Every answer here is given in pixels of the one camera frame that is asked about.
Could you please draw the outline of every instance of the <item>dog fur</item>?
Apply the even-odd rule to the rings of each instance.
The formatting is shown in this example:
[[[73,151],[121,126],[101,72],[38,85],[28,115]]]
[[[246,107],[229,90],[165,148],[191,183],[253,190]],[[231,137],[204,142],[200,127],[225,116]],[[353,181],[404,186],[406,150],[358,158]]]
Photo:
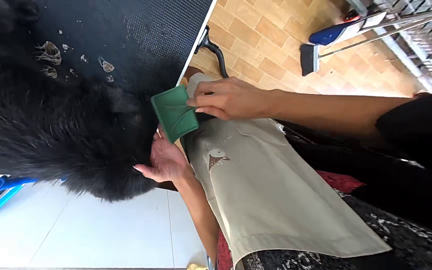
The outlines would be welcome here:
[[[155,187],[133,168],[150,164],[152,108],[103,83],[45,76],[27,34],[37,19],[34,2],[0,0],[0,175],[65,179],[69,191],[109,201]]]

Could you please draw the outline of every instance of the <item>grooming table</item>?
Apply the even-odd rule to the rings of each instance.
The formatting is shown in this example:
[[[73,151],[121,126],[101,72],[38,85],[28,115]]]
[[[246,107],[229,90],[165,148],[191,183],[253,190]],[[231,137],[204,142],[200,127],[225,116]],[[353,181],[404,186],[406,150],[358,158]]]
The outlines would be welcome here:
[[[147,101],[179,84],[216,4],[216,0],[36,2],[39,21],[31,34],[39,40],[35,46],[50,41],[60,50],[61,65],[47,62],[59,79],[95,78]],[[114,70],[104,71],[102,59]]]

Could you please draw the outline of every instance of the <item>green slicker brush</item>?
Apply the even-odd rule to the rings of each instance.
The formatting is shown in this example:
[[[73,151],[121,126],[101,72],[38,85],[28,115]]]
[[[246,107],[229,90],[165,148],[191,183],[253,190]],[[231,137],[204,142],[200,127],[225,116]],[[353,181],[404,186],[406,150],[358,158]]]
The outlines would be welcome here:
[[[195,107],[186,104],[189,96],[184,85],[179,85],[151,97],[159,123],[170,143],[199,128]]]

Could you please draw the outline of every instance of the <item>woman's left hand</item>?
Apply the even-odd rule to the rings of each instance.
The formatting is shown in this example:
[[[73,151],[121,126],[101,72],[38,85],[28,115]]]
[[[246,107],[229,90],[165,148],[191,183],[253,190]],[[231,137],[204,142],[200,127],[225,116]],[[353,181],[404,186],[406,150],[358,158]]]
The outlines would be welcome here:
[[[183,153],[175,144],[168,141],[161,126],[159,126],[159,133],[162,138],[159,137],[158,132],[153,136],[154,141],[150,156],[153,167],[137,164],[134,168],[145,177],[159,183],[164,181],[178,182],[192,176],[192,170]]]

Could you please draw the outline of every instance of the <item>black sleeve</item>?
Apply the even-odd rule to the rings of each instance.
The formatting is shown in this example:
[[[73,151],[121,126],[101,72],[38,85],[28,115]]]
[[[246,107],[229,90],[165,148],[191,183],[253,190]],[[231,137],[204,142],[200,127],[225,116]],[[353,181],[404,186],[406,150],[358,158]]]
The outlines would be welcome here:
[[[393,108],[377,120],[376,128],[396,148],[432,169],[432,95]]]

